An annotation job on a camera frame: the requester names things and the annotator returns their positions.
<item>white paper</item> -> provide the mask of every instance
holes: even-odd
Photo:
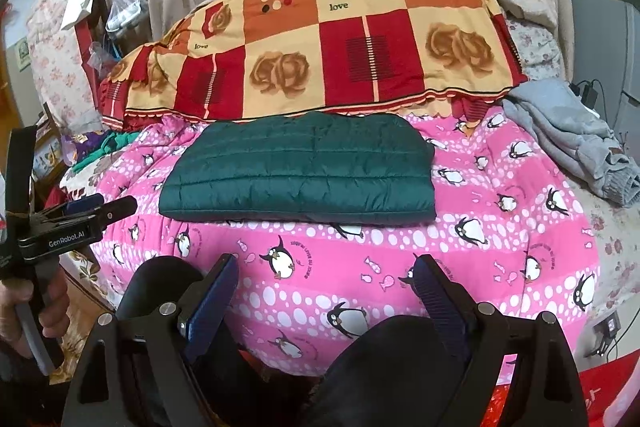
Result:
[[[69,30],[82,19],[91,15],[94,0],[68,0],[65,15],[62,17],[61,30]]]

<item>picture frame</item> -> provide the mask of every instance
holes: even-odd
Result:
[[[15,45],[15,60],[18,63],[18,69],[22,71],[31,64],[31,56],[29,55],[29,43],[27,37],[21,38]]]

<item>plastic bag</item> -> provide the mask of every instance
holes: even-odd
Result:
[[[118,38],[147,17],[149,7],[145,0],[113,0],[106,23],[107,31]]]
[[[107,50],[105,50],[100,42],[92,42],[89,46],[89,60],[87,64],[98,72],[98,79],[103,80],[118,63]]]

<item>white polka dot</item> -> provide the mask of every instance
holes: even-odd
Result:
[[[384,239],[384,236],[382,235],[382,232],[380,232],[380,230],[378,229],[371,230],[371,240],[374,245],[382,245],[383,239]]]
[[[267,286],[267,288],[265,288],[262,292],[262,298],[264,299],[264,302],[267,304],[267,306],[273,306],[276,303],[276,292],[274,292],[273,288]]]
[[[522,313],[526,313],[529,311],[530,307],[531,307],[531,299],[529,299],[529,296],[527,294],[524,294],[522,296],[522,307],[520,308],[520,311]]]
[[[300,308],[293,310],[293,318],[298,324],[306,324],[306,314]]]
[[[318,297],[316,297],[316,304],[323,310],[328,310],[331,307],[331,299],[329,297],[325,297],[324,295],[319,295]]]
[[[424,237],[422,230],[416,230],[414,232],[414,243],[420,248],[427,245],[427,239]]]
[[[575,280],[575,277],[573,275],[570,275],[564,280],[564,287],[568,290],[573,290],[576,284],[577,281]]]
[[[291,325],[291,319],[285,312],[278,312],[278,322],[285,328],[289,328]]]
[[[254,308],[260,307],[260,298],[256,292],[251,292],[251,295],[249,295],[249,302],[251,302],[251,306]]]

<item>green cloth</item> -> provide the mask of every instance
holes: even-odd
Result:
[[[177,161],[159,212],[193,222],[424,223],[435,218],[432,160],[433,146],[393,114],[219,121]]]
[[[119,151],[124,146],[133,143],[140,134],[140,131],[135,132],[114,132],[104,139],[100,148],[96,149],[90,155],[88,155],[81,162],[76,163],[72,168],[73,172],[79,172],[84,169],[89,163],[95,162],[98,158],[107,156],[112,152]]]

